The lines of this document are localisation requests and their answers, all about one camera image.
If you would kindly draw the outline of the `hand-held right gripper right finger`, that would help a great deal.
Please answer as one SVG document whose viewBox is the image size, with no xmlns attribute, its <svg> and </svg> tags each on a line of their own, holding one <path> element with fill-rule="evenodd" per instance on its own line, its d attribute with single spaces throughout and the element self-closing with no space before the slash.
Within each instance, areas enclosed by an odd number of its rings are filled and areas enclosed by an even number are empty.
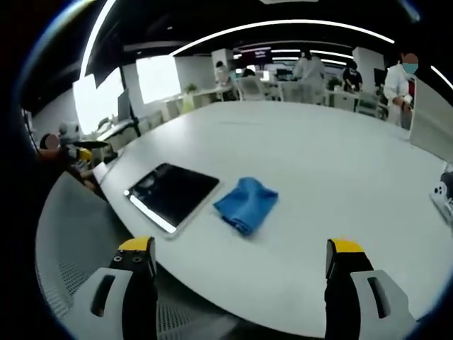
<svg viewBox="0 0 453 340">
<path fill-rule="evenodd" d="M 354 241 L 327 241 L 324 301 L 325 339 L 405 339 L 417 326 L 407 295 Z"/>
</svg>

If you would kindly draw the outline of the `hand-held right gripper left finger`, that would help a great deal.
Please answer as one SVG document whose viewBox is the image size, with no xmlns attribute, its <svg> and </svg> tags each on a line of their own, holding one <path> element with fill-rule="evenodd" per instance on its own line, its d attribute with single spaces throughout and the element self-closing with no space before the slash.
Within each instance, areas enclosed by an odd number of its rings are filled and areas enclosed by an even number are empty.
<svg viewBox="0 0 453 340">
<path fill-rule="evenodd" d="M 72 336 L 156 339 L 157 300 L 154 238 L 129 239 L 75 292 Z"/>
</svg>

